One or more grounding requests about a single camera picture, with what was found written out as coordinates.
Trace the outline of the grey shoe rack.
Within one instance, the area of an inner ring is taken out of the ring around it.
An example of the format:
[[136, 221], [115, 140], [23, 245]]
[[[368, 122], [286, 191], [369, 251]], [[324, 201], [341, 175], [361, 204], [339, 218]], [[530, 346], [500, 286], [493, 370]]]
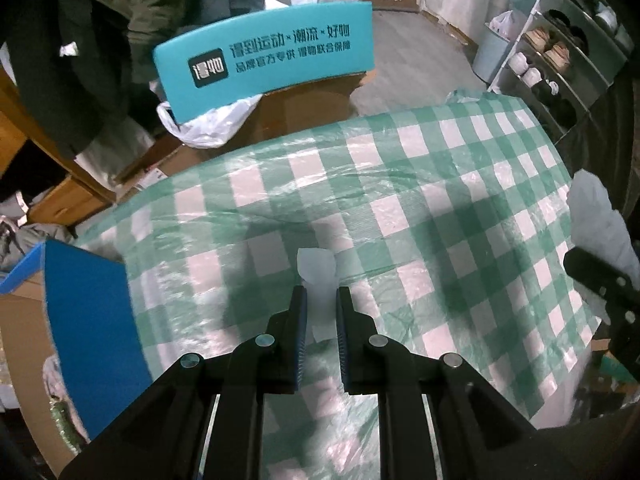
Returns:
[[522, 99], [558, 142], [590, 114], [633, 50], [606, 0], [536, 0], [489, 90]]

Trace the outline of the wooden louvered cabinet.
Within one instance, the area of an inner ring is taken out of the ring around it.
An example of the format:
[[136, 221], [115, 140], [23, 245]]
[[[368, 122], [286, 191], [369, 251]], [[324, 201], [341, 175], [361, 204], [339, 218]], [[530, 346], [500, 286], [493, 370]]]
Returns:
[[76, 226], [116, 202], [114, 192], [62, 157], [1, 74], [1, 198], [20, 191], [27, 220]]

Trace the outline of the light blue trash bin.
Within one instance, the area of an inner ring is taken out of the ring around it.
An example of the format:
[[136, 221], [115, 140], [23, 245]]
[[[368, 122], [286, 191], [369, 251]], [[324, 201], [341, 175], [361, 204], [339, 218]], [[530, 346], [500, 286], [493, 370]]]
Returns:
[[485, 24], [480, 45], [472, 63], [474, 74], [490, 84], [498, 68], [513, 46], [516, 36], [525, 22], [525, 15], [519, 10], [507, 10]]

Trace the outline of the grey hoodie pile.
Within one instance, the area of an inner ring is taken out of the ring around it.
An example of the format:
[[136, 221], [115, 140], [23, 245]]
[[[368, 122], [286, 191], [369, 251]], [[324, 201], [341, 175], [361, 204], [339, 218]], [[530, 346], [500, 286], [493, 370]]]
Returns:
[[75, 237], [65, 226], [51, 223], [29, 223], [29, 206], [21, 192], [15, 192], [1, 203], [2, 273], [12, 271], [31, 250], [45, 240], [72, 242]]

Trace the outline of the green white checkered tablecloth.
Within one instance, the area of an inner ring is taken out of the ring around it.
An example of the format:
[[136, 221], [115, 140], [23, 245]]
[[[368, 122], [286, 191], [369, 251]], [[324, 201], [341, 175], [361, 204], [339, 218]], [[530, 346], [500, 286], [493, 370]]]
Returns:
[[513, 96], [302, 131], [204, 162], [118, 206], [82, 248], [127, 270], [153, 376], [261, 332], [303, 248], [378, 331], [461, 354], [534, 416], [599, 326], [566, 276], [570, 177]]

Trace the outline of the dark hanging jacket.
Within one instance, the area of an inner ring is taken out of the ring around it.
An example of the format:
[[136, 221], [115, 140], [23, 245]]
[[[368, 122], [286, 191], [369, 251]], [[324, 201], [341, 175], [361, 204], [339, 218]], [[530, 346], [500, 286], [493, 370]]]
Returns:
[[153, 50], [265, 0], [1, 0], [1, 42], [24, 107], [66, 159], [108, 125], [160, 126]]

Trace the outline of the small white tissue piece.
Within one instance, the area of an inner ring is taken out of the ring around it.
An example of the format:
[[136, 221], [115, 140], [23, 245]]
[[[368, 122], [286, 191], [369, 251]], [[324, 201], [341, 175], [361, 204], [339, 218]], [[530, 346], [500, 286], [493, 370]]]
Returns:
[[334, 339], [338, 281], [333, 252], [322, 248], [299, 248], [297, 271], [307, 295], [306, 343]]

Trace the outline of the blue brown cardboard box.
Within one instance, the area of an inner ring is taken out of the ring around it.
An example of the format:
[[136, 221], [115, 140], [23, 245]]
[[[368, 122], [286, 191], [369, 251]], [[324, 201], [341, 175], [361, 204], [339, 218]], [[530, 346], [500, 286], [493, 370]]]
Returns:
[[22, 416], [54, 474], [74, 456], [44, 390], [48, 356], [58, 357], [90, 437], [152, 382], [124, 265], [57, 240], [35, 247], [2, 278], [1, 339]]

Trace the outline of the green sparkly scouring cloth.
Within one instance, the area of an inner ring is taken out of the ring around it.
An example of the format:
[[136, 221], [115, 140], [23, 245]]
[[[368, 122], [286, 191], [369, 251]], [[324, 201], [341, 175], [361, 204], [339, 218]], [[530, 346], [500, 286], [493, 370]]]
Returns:
[[85, 447], [86, 440], [77, 430], [67, 403], [65, 401], [51, 399], [50, 411], [63, 441], [74, 455], [78, 455]]

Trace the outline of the teal shoe box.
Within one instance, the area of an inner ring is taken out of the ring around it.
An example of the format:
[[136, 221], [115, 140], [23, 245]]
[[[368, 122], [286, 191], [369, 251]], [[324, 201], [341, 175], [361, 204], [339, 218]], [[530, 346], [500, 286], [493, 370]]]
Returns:
[[240, 99], [373, 70], [372, 4], [311, 3], [228, 18], [160, 44], [153, 60], [183, 124]]

